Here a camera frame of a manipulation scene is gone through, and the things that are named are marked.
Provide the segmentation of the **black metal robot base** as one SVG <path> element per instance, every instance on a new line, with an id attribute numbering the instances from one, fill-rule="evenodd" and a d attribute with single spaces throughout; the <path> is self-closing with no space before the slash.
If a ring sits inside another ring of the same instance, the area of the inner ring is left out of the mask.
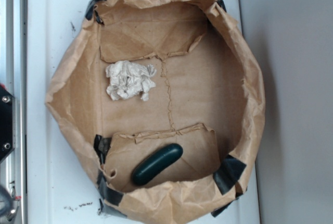
<path id="1" fill-rule="evenodd" d="M 14 97 L 1 83 L 0 135 L 1 163 L 14 150 Z"/>

